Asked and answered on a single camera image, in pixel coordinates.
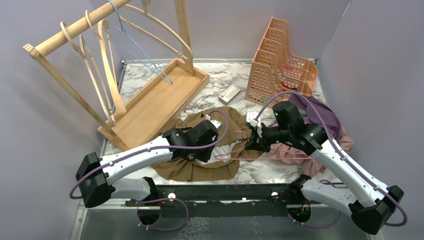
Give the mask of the brown skirt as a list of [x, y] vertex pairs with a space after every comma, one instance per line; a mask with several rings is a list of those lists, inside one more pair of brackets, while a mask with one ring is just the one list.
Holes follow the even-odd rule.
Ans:
[[217, 111], [221, 111], [228, 118], [229, 126], [227, 132], [214, 149], [230, 147], [230, 150], [223, 150], [224, 154], [229, 153], [230, 160], [210, 159], [207, 163], [204, 163], [198, 160], [187, 161], [180, 157], [171, 161], [153, 164], [151, 167], [159, 176], [179, 182], [229, 180], [234, 178], [239, 170], [239, 158], [252, 162], [263, 154], [262, 151], [244, 149], [252, 131], [245, 125], [246, 117], [241, 115], [237, 109], [228, 106], [206, 109], [190, 114], [185, 119], [175, 118], [165, 125], [163, 131], [166, 132], [171, 128], [194, 127], [205, 120], [205, 115], [211, 111], [214, 111], [211, 114], [213, 120], [225, 122], [224, 116]]

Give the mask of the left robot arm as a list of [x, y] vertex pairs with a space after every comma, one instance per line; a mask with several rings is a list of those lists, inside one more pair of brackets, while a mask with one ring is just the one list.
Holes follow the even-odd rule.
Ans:
[[171, 128], [154, 140], [127, 151], [102, 157], [95, 152], [87, 154], [75, 174], [84, 206], [94, 208], [110, 199], [134, 199], [152, 205], [158, 195], [154, 182], [147, 177], [134, 180], [126, 176], [178, 158], [208, 161], [222, 125], [218, 120], [203, 120], [194, 127]]

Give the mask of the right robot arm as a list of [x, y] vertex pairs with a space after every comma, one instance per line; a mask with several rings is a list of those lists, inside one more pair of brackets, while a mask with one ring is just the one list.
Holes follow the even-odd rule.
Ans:
[[367, 172], [353, 160], [317, 123], [305, 123], [297, 106], [281, 101], [272, 107], [276, 126], [261, 122], [260, 113], [248, 112], [245, 124], [251, 129], [251, 137], [245, 150], [270, 152], [273, 144], [282, 143], [303, 151], [329, 169], [346, 189], [332, 187], [300, 175], [289, 185], [289, 199], [300, 204], [305, 200], [325, 204], [348, 215], [357, 227], [370, 235], [376, 235], [388, 219], [400, 209], [404, 191], [388, 186]]

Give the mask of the pink wire hanger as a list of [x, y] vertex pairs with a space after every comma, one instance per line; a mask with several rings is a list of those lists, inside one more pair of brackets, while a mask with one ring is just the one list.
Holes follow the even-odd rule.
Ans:
[[244, 161], [256, 161], [256, 160], [265, 160], [265, 161], [281, 161], [281, 160], [310, 160], [311, 157], [283, 157], [283, 158], [271, 158], [271, 157], [267, 157], [267, 158], [243, 158], [243, 157], [231, 157], [232, 153], [236, 153], [236, 152], [241, 152], [243, 151], [242, 148], [240, 149], [236, 149], [230, 152], [227, 152], [225, 154], [218, 154], [215, 155], [214, 158], [220, 161], [240, 161], [240, 160], [244, 160]]

